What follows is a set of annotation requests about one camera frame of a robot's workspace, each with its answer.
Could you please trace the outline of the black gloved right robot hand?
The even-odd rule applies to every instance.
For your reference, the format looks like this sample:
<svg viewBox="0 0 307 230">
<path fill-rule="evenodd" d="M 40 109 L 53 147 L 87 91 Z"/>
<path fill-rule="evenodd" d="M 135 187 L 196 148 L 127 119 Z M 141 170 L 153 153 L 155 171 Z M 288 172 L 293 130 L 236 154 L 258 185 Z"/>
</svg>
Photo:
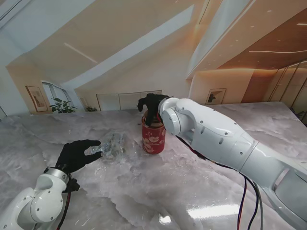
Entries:
<svg viewBox="0 0 307 230">
<path fill-rule="evenodd" d="M 168 98 L 167 95 L 148 93 L 146 97 L 138 100 L 137 108 L 139 112 L 143 110 L 143 106 L 147 107 L 147 117 L 145 123 L 150 126 L 155 118 L 158 117 L 158 107 L 162 100 Z"/>
</svg>

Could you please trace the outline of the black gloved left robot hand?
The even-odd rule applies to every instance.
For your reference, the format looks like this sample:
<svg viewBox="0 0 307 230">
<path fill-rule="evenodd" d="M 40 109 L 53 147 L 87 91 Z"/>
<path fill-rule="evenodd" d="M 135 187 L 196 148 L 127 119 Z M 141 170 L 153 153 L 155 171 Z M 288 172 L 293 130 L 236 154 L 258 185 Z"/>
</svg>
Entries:
<svg viewBox="0 0 307 230">
<path fill-rule="evenodd" d="M 55 168 L 68 173 L 73 173 L 90 164 L 101 157 L 101 151 L 92 155 L 85 155 L 85 151 L 90 147 L 99 146 L 98 140 L 77 140 L 64 145 Z"/>
</svg>

